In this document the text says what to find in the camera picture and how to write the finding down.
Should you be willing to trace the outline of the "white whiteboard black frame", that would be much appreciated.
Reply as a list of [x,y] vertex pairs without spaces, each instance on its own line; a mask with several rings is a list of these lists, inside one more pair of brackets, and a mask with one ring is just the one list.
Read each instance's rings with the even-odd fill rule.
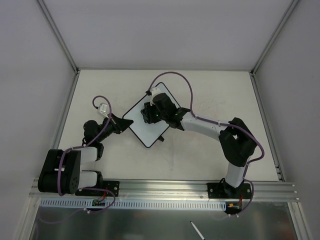
[[141,110],[144,109],[144,103],[149,102],[150,99],[150,95],[144,95],[122,117],[126,120],[133,120],[129,128],[146,148],[150,148],[170,128],[163,120],[152,124],[145,123]]

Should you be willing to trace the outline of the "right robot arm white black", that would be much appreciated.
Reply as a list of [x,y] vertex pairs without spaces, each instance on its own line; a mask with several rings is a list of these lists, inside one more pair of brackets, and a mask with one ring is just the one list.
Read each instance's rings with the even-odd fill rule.
[[164,121],[169,127],[181,131],[191,131],[210,137],[221,145],[228,161],[224,179],[224,193],[235,198],[242,191],[248,159],[253,155],[258,143],[240,118],[229,122],[219,122],[196,116],[191,109],[177,107],[165,92],[146,92],[149,100],[141,110],[146,124]]

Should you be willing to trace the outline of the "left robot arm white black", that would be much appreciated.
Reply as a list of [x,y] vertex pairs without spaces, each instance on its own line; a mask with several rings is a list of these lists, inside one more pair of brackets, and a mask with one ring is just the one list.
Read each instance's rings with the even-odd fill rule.
[[121,134],[133,123],[131,119],[119,118],[114,114],[111,118],[105,117],[101,124],[95,120],[85,122],[81,146],[66,150],[50,149],[47,152],[38,178],[38,190],[65,195],[87,188],[93,195],[101,194],[105,188],[101,172],[82,170],[81,165],[100,160],[104,153],[102,141],[111,134]]

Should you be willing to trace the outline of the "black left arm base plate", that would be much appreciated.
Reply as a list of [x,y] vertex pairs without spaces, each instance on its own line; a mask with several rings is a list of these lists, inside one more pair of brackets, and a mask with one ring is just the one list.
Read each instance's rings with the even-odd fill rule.
[[100,189],[105,189],[114,194],[115,197],[119,196],[119,190],[120,190],[120,182],[115,181],[115,180],[103,180],[102,184],[100,185],[95,185],[92,187],[93,190],[91,189],[82,189],[77,190],[75,192],[76,196],[81,196],[81,197],[102,197],[104,194],[106,197],[111,197],[112,194],[109,192],[101,191]]

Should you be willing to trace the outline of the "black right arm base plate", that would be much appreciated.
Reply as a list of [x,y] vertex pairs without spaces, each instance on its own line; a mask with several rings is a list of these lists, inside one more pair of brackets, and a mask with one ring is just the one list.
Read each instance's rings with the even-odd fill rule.
[[240,199],[249,200],[252,197],[252,188],[249,183],[242,182],[234,188],[223,182],[208,182],[207,194],[209,199]]

